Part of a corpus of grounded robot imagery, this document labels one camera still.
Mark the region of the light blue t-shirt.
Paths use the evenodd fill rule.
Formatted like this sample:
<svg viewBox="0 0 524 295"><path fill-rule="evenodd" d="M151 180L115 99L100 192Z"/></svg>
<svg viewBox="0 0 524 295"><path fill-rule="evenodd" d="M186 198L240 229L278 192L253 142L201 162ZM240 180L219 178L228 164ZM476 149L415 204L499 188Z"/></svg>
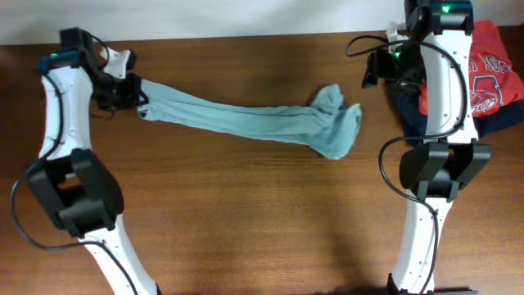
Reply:
<svg viewBox="0 0 524 295"><path fill-rule="evenodd" d="M358 137L363 113L347 106L338 84L321 88L308 106L240 107L211 102L164 84L142 82L148 103L138 115L243 138L305 145L329 160L340 160Z"/></svg>

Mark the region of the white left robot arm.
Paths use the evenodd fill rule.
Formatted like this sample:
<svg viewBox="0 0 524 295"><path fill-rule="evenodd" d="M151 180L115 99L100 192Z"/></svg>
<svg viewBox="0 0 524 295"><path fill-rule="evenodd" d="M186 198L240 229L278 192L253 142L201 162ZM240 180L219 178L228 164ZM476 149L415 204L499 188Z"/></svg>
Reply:
<svg viewBox="0 0 524 295"><path fill-rule="evenodd" d="M80 28L60 32L60 49L41 57L46 94L45 134L36 162L24 177L52 224L92 255L115 294L158 294L124 228L124 196L93 151L90 104L113 113L148 103L132 73L136 56L106 45Z"/></svg>

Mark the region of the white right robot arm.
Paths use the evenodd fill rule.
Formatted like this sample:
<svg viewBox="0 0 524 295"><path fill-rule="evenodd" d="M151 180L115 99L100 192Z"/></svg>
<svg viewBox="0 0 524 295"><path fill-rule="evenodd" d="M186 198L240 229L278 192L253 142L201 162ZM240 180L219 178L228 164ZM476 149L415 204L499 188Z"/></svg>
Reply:
<svg viewBox="0 0 524 295"><path fill-rule="evenodd" d="M421 144L400 159L407 200L400 255L388 275L389 294L434 294L441 231L454 200L489 162L491 148L478 142L472 118L468 62L474 29L469 1L407 1L407 36L390 31L366 50L362 86L379 79L398 91L427 88L427 126Z"/></svg>

